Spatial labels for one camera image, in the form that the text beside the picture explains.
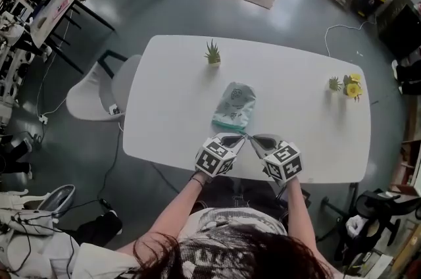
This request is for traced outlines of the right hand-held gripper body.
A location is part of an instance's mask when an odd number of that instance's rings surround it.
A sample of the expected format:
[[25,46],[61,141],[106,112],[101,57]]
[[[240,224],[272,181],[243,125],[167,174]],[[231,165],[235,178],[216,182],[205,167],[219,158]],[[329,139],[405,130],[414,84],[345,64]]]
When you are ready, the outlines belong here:
[[280,147],[262,159],[264,170],[279,184],[285,184],[302,172],[301,152],[294,143],[281,142]]

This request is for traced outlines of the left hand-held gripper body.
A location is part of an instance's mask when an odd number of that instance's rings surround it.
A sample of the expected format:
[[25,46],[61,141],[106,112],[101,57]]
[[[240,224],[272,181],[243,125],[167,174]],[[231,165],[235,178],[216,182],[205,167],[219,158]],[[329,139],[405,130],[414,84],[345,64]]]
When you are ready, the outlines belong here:
[[195,168],[207,176],[226,174],[231,170],[237,154],[222,144],[218,137],[208,138],[198,150],[195,157]]

